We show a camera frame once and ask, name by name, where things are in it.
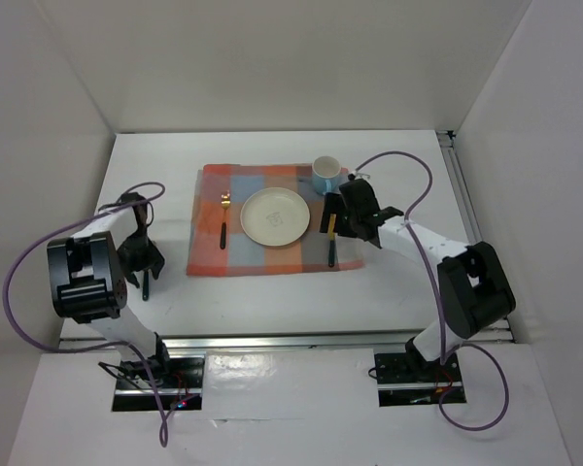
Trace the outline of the orange blue checkered cloth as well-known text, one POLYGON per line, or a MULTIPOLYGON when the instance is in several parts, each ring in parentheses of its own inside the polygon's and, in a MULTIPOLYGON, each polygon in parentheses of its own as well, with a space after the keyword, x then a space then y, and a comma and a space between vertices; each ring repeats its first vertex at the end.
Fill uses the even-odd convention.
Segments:
POLYGON ((194 277, 239 277, 337 272, 364 266, 360 245, 336 240, 335 266, 327 265, 328 237, 319 232, 324 200, 314 190, 311 166, 207 164, 195 185, 186 274, 194 277), (310 223, 290 245, 271 248, 252 241, 240 224, 244 203, 258 191, 282 187, 299 194, 308 204, 310 223), (226 249, 220 249, 223 221, 221 195, 230 192, 226 249))

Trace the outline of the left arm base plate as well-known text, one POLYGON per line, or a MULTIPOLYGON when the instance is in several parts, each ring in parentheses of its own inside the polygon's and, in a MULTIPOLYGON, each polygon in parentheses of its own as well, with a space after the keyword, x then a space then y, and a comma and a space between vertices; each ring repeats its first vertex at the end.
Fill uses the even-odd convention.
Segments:
MULTIPOLYGON (((157 382, 161 405, 165 411, 200 411, 205 356, 193 354, 170 359, 170 374, 157 382)), ((115 413, 154 412, 157 404, 148 378, 128 376, 125 364, 106 364, 104 370, 116 380, 112 411, 115 413)))

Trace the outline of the light blue mug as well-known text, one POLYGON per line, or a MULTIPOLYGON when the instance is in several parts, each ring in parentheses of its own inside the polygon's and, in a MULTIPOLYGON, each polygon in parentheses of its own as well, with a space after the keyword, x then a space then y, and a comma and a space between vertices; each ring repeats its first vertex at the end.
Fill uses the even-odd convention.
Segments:
POLYGON ((312 164, 312 185, 314 190, 323 196, 335 193, 341 182, 342 167, 340 162, 331 156, 321 156, 312 164))

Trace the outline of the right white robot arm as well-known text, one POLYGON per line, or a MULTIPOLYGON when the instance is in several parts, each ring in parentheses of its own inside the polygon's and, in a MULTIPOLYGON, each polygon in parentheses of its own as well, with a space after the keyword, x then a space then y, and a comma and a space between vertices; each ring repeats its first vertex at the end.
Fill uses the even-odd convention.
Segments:
POLYGON ((427 380, 448 352, 507 317, 516 299, 495 249, 450 240, 410 219, 395 207, 381 208, 366 180, 355 179, 325 197, 320 231, 360 239, 395 252, 429 274, 438 318, 405 345, 404 368, 416 381, 427 380))

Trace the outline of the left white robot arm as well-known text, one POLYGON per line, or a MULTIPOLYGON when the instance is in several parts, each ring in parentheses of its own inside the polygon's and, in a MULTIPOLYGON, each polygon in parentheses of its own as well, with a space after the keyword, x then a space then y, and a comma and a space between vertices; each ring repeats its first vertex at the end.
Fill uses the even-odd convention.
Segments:
POLYGON ((165 265, 148 234, 149 205, 135 191, 123 193, 100 208, 103 217, 70 237, 50 241, 47 257, 56 313, 88 326, 108 342, 120 342, 123 372, 160 387, 172 376, 168 350, 127 306, 128 287, 147 286, 137 275, 158 279, 165 265))

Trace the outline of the gold fork green handle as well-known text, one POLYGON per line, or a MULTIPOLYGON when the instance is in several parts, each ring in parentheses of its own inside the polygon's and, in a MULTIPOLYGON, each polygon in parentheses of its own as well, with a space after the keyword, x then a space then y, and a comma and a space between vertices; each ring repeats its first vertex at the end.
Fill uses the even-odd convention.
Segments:
POLYGON ((231 199, 230 199, 230 192, 224 192, 221 195, 221 206, 223 209, 223 221, 221 225, 221 232, 220 232, 220 249, 226 249, 226 237, 227 237, 227 212, 230 208, 231 199))

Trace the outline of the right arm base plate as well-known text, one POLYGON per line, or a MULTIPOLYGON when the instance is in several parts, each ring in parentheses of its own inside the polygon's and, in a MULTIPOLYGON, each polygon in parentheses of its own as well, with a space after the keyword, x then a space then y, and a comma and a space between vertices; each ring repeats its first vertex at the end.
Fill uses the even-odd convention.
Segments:
POLYGON ((465 404, 466 395, 460 362, 455 355, 444 366, 432 363, 413 369, 403 351, 374 351, 373 366, 367 370, 377 384, 381 408, 465 404))

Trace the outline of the cream ceramic plate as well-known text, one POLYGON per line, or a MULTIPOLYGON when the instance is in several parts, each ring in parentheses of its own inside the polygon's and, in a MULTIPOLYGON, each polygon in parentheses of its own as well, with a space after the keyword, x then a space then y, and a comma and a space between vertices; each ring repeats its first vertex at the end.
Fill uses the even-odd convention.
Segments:
POLYGON ((268 187, 244 203, 240 224, 255 243, 279 248, 299 240, 310 217, 308 204, 299 194, 287 188, 268 187))

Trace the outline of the gold knife green handle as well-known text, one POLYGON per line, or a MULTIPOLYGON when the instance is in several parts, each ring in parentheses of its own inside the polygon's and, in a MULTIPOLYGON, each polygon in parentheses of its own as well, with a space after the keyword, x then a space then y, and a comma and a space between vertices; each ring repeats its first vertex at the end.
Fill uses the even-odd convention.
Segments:
POLYGON ((329 216, 327 227, 328 236, 327 265, 329 268, 333 268, 335 266, 336 260, 335 226, 336 226, 336 214, 331 214, 329 216))

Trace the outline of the gold spoon green handle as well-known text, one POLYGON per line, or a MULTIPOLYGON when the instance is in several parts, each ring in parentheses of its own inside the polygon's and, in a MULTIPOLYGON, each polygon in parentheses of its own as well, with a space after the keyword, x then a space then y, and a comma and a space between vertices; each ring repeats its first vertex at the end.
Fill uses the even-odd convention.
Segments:
POLYGON ((151 296, 151 272, 149 269, 143 271, 142 300, 149 301, 151 296))

